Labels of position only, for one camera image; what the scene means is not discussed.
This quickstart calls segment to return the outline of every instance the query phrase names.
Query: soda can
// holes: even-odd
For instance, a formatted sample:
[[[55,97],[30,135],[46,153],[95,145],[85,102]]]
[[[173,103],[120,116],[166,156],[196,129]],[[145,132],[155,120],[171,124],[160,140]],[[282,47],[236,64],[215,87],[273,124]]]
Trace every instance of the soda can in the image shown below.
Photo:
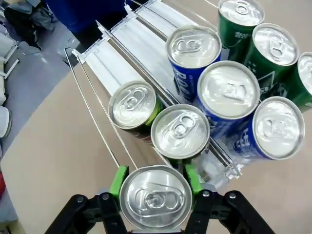
[[[120,208],[139,229],[173,229],[187,218],[193,195],[186,179],[165,165],[142,167],[123,182]]]
[[[173,160],[191,159],[208,152],[209,122],[196,107],[179,104],[166,108],[152,124],[154,147]]]
[[[254,74],[235,61],[208,66],[197,85],[195,102],[207,116],[211,137],[221,138],[257,107],[260,87]]]
[[[253,37],[244,65],[257,77],[261,99],[298,61],[299,47],[285,29],[271,23],[263,23],[253,30]]]
[[[312,108],[312,52],[299,57],[292,73],[274,86],[271,96],[288,98],[302,113]]]
[[[220,60],[221,39],[212,28],[186,25],[167,39],[166,50],[180,95],[191,104],[200,74],[209,64]]]
[[[264,20],[264,10],[254,0],[220,0],[218,14],[221,60],[242,62],[254,28]]]
[[[120,86],[108,104],[109,117],[117,127],[151,143],[151,126],[163,109],[152,86],[131,81]]]
[[[243,159],[282,160],[295,155],[305,136],[298,107],[285,97],[270,97],[228,136],[229,151]]]

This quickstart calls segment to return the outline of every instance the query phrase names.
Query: bolt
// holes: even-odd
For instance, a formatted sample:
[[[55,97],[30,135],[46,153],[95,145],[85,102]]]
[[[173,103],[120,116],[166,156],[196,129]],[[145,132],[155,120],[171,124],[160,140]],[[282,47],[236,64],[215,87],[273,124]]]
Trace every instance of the bolt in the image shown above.
[[[230,197],[231,199],[234,199],[234,198],[236,198],[236,195],[235,195],[234,193],[231,193],[231,194],[229,195],[229,197]]]
[[[107,200],[108,198],[109,198],[109,195],[108,195],[108,194],[103,194],[103,195],[102,195],[102,199],[103,199],[103,200]]]
[[[204,191],[203,192],[203,196],[209,196],[210,194],[209,194],[209,192],[208,191]]]
[[[82,196],[79,196],[79,197],[77,198],[77,202],[81,203],[82,201],[83,201],[83,197],[82,197]]]

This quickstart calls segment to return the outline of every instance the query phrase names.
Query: can lid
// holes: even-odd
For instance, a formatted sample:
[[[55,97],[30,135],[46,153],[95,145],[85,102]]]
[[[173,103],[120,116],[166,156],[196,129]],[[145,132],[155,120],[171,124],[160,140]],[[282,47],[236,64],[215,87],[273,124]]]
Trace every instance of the can lid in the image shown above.
[[[219,56],[221,47],[213,29],[196,25],[177,28],[166,42],[169,60],[189,69],[208,66]]]
[[[156,93],[143,81],[131,81],[120,86],[109,102],[109,115],[122,129],[143,124],[151,116],[156,104]]]
[[[234,61],[209,65],[199,77],[197,90],[204,107],[225,119],[247,116],[260,99],[260,87],[254,74]]]
[[[293,156],[302,145],[305,124],[298,107],[285,97],[270,97],[253,117],[253,136],[267,157],[275,160]]]
[[[263,23],[253,30],[253,41],[259,52],[271,62],[290,66],[299,58],[299,47],[285,29],[271,23]]]
[[[312,52],[304,52],[299,57],[297,66],[304,87],[312,95]]]
[[[229,21],[243,26],[256,26],[264,20],[264,10],[254,0],[221,0],[219,11]]]
[[[121,186],[120,208],[140,229],[173,229],[188,216],[192,190],[185,178],[165,165],[142,167]]]
[[[209,122],[196,107],[186,104],[166,108],[152,124],[155,148],[172,159],[190,158],[200,153],[210,136]]]

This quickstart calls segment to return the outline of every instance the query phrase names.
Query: wire rack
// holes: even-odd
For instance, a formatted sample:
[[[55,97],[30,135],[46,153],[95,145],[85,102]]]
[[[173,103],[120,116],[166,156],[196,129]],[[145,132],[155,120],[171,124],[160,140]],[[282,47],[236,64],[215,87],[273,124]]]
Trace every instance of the wire rack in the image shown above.
[[[181,4],[177,0],[150,0],[144,5],[136,0],[131,1],[138,4],[139,8],[136,11],[128,9],[128,16],[111,30],[107,30],[97,23],[99,30],[103,33],[103,39],[95,42],[83,54],[71,48],[66,48],[65,53],[89,114],[112,159],[119,167],[119,162],[99,128],[98,122],[91,111],[88,100],[77,79],[74,68],[70,63],[68,57],[69,50],[76,55],[83,69],[83,73],[88,80],[88,84],[91,86],[102,110],[108,117],[127,156],[137,169],[137,164],[131,157],[123,138],[109,118],[107,110],[83,63],[87,63],[90,66],[91,70],[96,74],[110,95],[120,85],[132,80],[141,79],[154,87],[165,106],[180,104],[183,103],[183,100],[178,95],[174,84],[172,68],[165,51],[165,41],[176,28],[186,24],[209,26],[216,31],[217,28],[190,6]],[[206,7],[214,8],[207,1],[197,1],[200,4],[205,4]],[[222,140],[217,142],[211,139],[209,150],[210,152],[207,155],[192,160],[192,164],[195,165],[198,177],[202,183],[213,184],[218,189],[227,185],[229,179],[241,176],[241,165],[236,164],[231,159],[231,156],[229,156],[224,148]],[[158,155],[165,164],[170,165],[167,159],[161,154]]]

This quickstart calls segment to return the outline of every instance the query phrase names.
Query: red object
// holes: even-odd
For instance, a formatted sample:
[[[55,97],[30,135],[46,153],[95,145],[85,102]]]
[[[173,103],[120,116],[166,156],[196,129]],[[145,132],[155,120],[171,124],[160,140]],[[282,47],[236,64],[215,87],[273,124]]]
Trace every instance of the red object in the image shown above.
[[[5,190],[5,182],[4,182],[3,174],[0,173],[0,199],[2,195],[4,194],[4,190]]]

